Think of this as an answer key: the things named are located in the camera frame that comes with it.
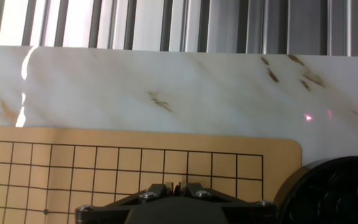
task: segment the white marble slab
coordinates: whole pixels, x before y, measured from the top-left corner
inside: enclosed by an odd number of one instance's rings
[[[358,155],[358,57],[40,47],[27,66],[29,50],[0,47],[0,125],[23,106],[24,126],[288,138],[304,164]]]

